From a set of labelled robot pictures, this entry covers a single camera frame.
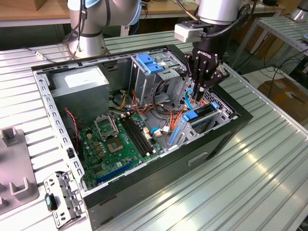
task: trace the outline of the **motherboard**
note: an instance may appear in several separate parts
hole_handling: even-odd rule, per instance
[[[79,131],[88,190],[163,153],[138,114],[99,121]]]

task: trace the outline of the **blue pcie slot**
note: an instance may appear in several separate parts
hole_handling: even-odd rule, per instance
[[[115,171],[113,171],[113,172],[111,172],[111,173],[108,173],[108,174],[105,175],[105,176],[99,177],[98,179],[96,179],[96,183],[97,183],[97,184],[98,184],[98,183],[102,183],[102,182],[104,182],[104,181],[106,181],[106,180],[108,180],[108,179],[110,179],[110,178],[112,178],[112,177],[114,177],[114,176],[116,176],[116,175],[122,173],[122,172],[125,172],[126,170],[128,170],[128,169],[130,168],[130,166],[131,166],[132,163],[134,163],[134,162],[135,162],[135,161],[133,160],[133,161],[130,162],[129,164],[127,164],[127,165],[125,165],[125,166],[123,166],[123,167],[121,167],[121,168],[118,168],[117,170],[115,170]]]
[[[176,136],[177,136],[179,130],[180,130],[180,128],[177,127],[177,129],[175,130],[174,135],[173,135],[173,137],[172,137],[172,139],[171,139],[171,141],[170,141],[170,143],[169,143],[170,146],[172,146],[172,144],[173,144],[173,142],[174,142],[174,140],[175,140],[175,138],[176,138]]]

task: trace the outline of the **table leg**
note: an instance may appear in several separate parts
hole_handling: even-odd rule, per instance
[[[120,36],[127,36],[129,35],[129,26],[121,26],[121,34]]]
[[[288,47],[287,47],[287,49],[285,49],[285,51],[281,55],[282,58],[277,63],[277,66],[280,66],[281,64],[283,64],[283,62],[290,56],[289,53],[290,53],[291,49],[292,49],[292,46],[290,46],[288,44]]]
[[[281,14],[282,10],[278,9],[277,11],[275,11],[273,17],[278,17]],[[258,47],[260,46],[261,42],[266,38],[267,35],[267,31],[264,29],[264,31],[262,32],[262,34],[260,35],[260,37],[258,38],[258,40],[256,41],[255,45],[253,46],[253,48],[251,49],[250,53],[252,54],[253,52],[256,51],[256,49],[258,49]]]
[[[233,62],[231,64],[231,67],[234,68],[235,64],[237,63],[237,61],[239,60],[243,50],[245,49],[245,47],[247,46],[247,43],[249,42],[250,38],[252,37],[257,25],[258,25],[258,19],[256,19],[254,21],[254,23],[252,24],[252,26],[250,27],[247,35],[245,36],[244,40],[242,41],[240,47],[237,49],[235,57],[233,59]]]

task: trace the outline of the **robotic arm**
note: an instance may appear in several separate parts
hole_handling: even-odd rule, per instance
[[[185,10],[179,0],[177,3]],[[242,8],[241,0],[201,0],[198,19],[175,25],[174,36],[182,42],[193,42],[192,54],[186,54],[188,76],[194,82],[193,97],[199,101],[205,89],[227,78],[230,74],[223,67],[232,29],[246,18],[250,5]]]
[[[141,0],[68,0],[67,5],[73,37],[68,47],[79,58],[104,54],[103,26],[132,25],[141,14]]]
[[[177,24],[175,38],[193,42],[193,52],[185,58],[188,75],[194,82],[193,97],[200,100],[205,89],[229,76],[223,67],[223,55],[232,29],[246,18],[250,5],[240,8],[241,0],[201,0],[197,17],[180,0],[176,2],[194,19]],[[254,0],[248,18],[256,3]],[[73,57],[79,58],[104,54],[102,26],[132,25],[141,14],[141,0],[68,0],[67,4],[72,27],[68,47]]]

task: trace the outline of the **blue cable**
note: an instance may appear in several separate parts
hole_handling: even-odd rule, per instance
[[[153,134],[153,132],[155,132],[156,130],[159,130],[159,129],[160,129],[159,127],[152,128],[152,130],[150,131],[150,133]]]
[[[136,28],[136,30],[134,31],[134,33],[133,33],[132,35],[135,35],[135,33],[137,32],[137,30],[139,29],[139,24],[140,24],[140,20],[138,20],[137,28]]]
[[[191,104],[189,103],[188,93],[192,93],[192,92],[193,92],[192,90],[188,90],[188,91],[185,93],[185,101],[186,101],[186,103],[187,103],[187,105],[188,105],[188,107],[189,107],[190,109],[192,109],[192,106],[191,106]]]

